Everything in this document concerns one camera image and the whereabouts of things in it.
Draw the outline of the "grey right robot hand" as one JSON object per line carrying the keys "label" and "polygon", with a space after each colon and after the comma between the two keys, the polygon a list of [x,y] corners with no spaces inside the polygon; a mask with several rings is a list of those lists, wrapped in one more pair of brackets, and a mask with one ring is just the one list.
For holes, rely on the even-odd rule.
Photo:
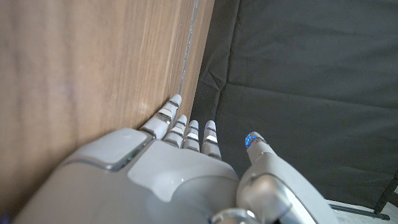
{"label": "grey right robot hand", "polygon": [[221,158],[214,121],[178,115],[174,95],[139,129],[77,149],[15,223],[336,223],[318,190],[256,132],[239,177]]}

